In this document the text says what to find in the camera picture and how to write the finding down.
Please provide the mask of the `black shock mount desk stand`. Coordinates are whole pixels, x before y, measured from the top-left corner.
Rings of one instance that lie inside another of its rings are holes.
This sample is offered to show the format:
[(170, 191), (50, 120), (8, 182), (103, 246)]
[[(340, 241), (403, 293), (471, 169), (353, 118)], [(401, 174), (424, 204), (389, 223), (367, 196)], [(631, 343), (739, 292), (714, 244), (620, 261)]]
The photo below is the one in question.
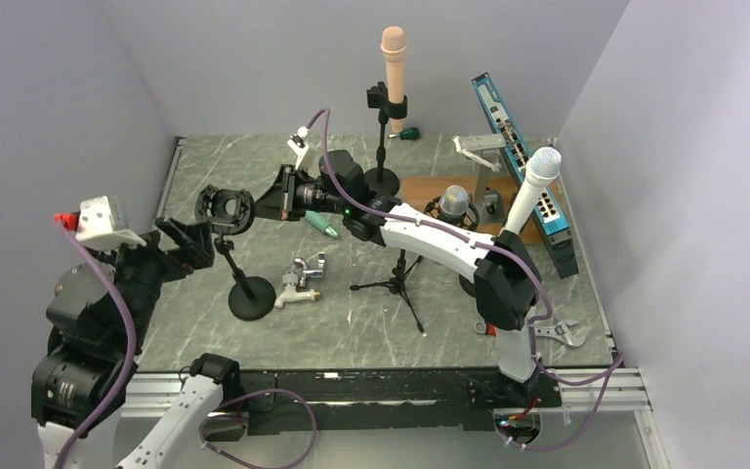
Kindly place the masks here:
[(255, 219), (254, 199), (246, 190), (220, 189), (208, 185), (197, 197), (195, 219), (209, 223), (215, 250), (229, 265), (234, 285), (229, 291), (231, 314), (242, 321), (263, 319), (272, 309), (276, 298), (273, 285), (263, 277), (249, 277), (237, 266), (232, 251), (232, 236), (248, 231)]

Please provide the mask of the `mint green microphone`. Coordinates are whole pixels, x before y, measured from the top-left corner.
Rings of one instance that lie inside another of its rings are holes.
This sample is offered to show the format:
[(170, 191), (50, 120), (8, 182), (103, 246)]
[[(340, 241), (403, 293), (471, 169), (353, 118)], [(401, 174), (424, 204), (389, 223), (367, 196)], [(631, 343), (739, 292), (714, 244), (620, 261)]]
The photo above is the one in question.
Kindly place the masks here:
[(341, 237), (340, 233), (333, 227), (330, 221), (321, 213), (314, 211), (307, 211), (305, 220), (316, 230), (324, 235), (327, 235), (333, 239)]

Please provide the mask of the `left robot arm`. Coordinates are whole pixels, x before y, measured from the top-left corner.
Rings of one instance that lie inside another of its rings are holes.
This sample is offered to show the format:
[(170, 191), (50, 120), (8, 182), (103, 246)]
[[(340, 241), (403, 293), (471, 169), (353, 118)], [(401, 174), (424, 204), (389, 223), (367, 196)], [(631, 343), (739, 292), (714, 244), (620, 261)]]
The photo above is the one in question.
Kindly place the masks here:
[(82, 262), (57, 282), (47, 354), (31, 378), (31, 415), (49, 468), (114, 466), (126, 390), (162, 287), (215, 257), (208, 222), (161, 217), (149, 233), (113, 233), (106, 253), (80, 237), (80, 222), (76, 213), (55, 218)]

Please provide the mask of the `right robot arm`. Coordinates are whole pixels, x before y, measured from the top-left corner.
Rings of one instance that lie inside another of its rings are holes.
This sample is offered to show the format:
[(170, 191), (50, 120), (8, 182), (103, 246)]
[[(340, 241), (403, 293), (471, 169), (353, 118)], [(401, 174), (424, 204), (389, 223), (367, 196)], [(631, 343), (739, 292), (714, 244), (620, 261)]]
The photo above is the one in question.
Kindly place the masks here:
[(528, 329), (546, 294), (517, 234), (504, 230), (492, 236), (457, 228), (377, 192), (345, 150), (324, 155), (316, 177), (281, 165), (252, 209), (258, 218), (280, 221), (296, 221), (308, 211), (340, 214), (357, 239), (416, 253), (469, 279), (479, 315), (496, 330), (501, 397), (510, 405), (523, 405), (535, 395), (538, 353)]

